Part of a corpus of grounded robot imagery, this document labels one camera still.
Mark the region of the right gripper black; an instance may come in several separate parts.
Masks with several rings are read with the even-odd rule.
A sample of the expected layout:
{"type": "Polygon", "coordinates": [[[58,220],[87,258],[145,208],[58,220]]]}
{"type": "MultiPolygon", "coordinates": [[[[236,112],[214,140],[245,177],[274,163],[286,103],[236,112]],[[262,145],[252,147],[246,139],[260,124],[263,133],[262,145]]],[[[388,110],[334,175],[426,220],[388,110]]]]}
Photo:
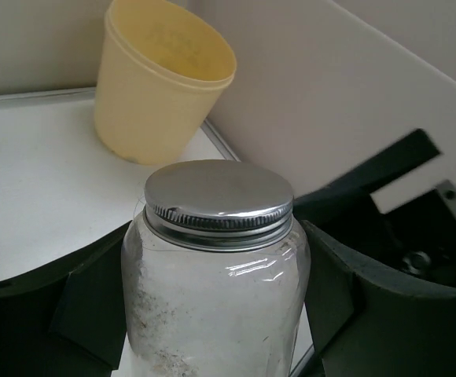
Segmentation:
{"type": "Polygon", "coordinates": [[[388,213],[370,195],[441,155],[423,129],[411,131],[322,188],[294,200],[299,220],[393,269],[456,287],[456,185],[443,181],[388,213]]]}

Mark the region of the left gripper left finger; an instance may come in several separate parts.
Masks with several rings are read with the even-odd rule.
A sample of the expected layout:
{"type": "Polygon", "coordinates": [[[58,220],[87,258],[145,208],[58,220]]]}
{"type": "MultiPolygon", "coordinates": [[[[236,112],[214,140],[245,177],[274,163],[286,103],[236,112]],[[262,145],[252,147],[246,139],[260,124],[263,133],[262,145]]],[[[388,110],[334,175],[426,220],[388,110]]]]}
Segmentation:
{"type": "Polygon", "coordinates": [[[127,229],[0,281],[0,376],[110,376],[119,368],[127,229]]]}

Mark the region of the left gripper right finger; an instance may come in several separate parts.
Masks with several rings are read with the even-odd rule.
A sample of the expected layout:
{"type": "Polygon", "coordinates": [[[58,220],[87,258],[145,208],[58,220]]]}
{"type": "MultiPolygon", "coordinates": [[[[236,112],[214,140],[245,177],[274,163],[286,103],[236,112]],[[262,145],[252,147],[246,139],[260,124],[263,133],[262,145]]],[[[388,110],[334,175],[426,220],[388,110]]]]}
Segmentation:
{"type": "Polygon", "coordinates": [[[302,224],[305,305],[327,376],[456,376],[456,287],[393,269],[302,224]]]}

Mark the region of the clear jar with metal lid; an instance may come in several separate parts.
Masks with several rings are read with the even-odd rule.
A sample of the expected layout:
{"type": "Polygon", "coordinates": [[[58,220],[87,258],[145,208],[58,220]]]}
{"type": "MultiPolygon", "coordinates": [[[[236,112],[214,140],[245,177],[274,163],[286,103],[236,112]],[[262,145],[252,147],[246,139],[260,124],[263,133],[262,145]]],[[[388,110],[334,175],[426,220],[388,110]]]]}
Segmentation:
{"type": "Polygon", "coordinates": [[[292,186],[206,159],[149,176],[123,239],[134,376],[287,376],[310,274],[292,186]]]}

